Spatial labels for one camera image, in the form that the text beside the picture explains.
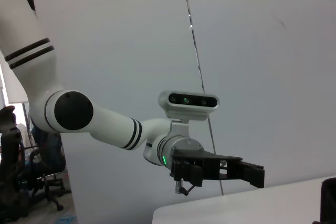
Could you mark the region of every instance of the chair wheel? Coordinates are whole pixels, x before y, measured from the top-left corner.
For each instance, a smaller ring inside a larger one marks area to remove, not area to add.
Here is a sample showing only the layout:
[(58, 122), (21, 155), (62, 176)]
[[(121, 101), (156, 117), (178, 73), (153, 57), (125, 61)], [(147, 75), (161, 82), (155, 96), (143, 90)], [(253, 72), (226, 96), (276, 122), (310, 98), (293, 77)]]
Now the chair wheel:
[(63, 209), (64, 209), (64, 206), (62, 206), (62, 205), (57, 206), (57, 211), (62, 211)]

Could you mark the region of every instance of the robotic arm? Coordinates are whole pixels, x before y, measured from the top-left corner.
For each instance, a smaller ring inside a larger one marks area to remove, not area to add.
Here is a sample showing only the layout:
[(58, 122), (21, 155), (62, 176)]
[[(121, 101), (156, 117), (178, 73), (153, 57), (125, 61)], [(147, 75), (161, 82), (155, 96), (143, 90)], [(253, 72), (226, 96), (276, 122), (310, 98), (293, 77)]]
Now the robotic arm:
[[(243, 179), (264, 186), (262, 166), (242, 162), (239, 157), (204, 151), (189, 136), (189, 120), (206, 120), (219, 107), (210, 94), (165, 91), (159, 105), (168, 121), (139, 122), (104, 109), (76, 90), (64, 90), (56, 78), (56, 54), (39, 27), (27, 0), (0, 0), (0, 50), (25, 89), (35, 124), (49, 132), (88, 132), (110, 145), (134, 150), (144, 141), (144, 158), (168, 168), (176, 181), (176, 192), (188, 195), (204, 179)], [(190, 190), (182, 181), (192, 184)]]

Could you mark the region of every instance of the camera lens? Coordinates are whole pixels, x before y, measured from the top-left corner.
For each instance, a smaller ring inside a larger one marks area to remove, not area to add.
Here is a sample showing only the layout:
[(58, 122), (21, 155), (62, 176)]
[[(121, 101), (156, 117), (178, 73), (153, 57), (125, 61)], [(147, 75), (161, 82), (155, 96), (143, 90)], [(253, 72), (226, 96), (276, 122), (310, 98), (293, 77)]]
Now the camera lens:
[(175, 103), (176, 102), (176, 97), (170, 97), (170, 102)]

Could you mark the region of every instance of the white table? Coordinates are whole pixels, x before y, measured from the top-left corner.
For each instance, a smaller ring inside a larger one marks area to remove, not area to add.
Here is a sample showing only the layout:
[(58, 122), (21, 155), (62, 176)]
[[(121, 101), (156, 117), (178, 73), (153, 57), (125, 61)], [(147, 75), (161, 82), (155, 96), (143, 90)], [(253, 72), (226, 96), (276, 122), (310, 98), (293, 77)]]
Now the white table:
[(153, 224), (311, 224), (320, 219), (319, 178), (196, 200), (154, 212)]

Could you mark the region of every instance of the black joint cap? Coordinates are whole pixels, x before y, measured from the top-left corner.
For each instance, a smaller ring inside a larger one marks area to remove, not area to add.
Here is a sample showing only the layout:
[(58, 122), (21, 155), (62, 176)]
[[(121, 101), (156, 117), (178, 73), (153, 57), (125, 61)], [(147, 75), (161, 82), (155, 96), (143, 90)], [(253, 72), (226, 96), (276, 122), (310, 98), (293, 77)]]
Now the black joint cap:
[(67, 130), (80, 130), (87, 126), (93, 117), (90, 100), (77, 91), (61, 95), (55, 104), (55, 118)]

